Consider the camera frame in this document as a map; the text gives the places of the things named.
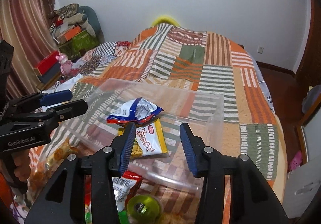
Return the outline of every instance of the electrical outlet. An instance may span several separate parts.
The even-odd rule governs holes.
[[[260,47],[260,46],[259,46],[259,48],[257,49],[257,52],[260,53],[260,54],[262,54],[262,53],[263,53],[263,49],[264,49],[264,47]]]

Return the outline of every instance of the wooden floor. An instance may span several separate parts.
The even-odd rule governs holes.
[[[307,89],[299,86],[289,74],[267,68],[260,68],[260,70],[270,90],[275,113],[282,124],[289,163],[300,150],[295,125],[303,116],[301,105],[307,94]]]

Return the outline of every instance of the pile of clothes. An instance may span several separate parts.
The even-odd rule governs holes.
[[[101,31],[101,26],[98,21],[95,11],[88,6],[79,6],[77,3],[72,3],[67,6],[54,10],[51,14],[52,25],[50,27],[50,33],[56,42],[59,42],[61,28],[63,24],[66,24],[66,31],[75,25],[79,25],[82,29],[85,29],[92,37],[97,37]]]

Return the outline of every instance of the yellow snack package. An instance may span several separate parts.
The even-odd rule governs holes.
[[[119,128],[118,135],[123,134],[124,130],[125,128]],[[136,128],[136,140],[131,158],[167,152],[161,121],[159,119],[156,119],[148,125]]]

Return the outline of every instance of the curtain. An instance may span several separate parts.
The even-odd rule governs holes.
[[[48,14],[54,0],[0,0],[0,39],[14,47],[7,96],[37,91],[40,83],[33,67],[57,49],[49,33]]]

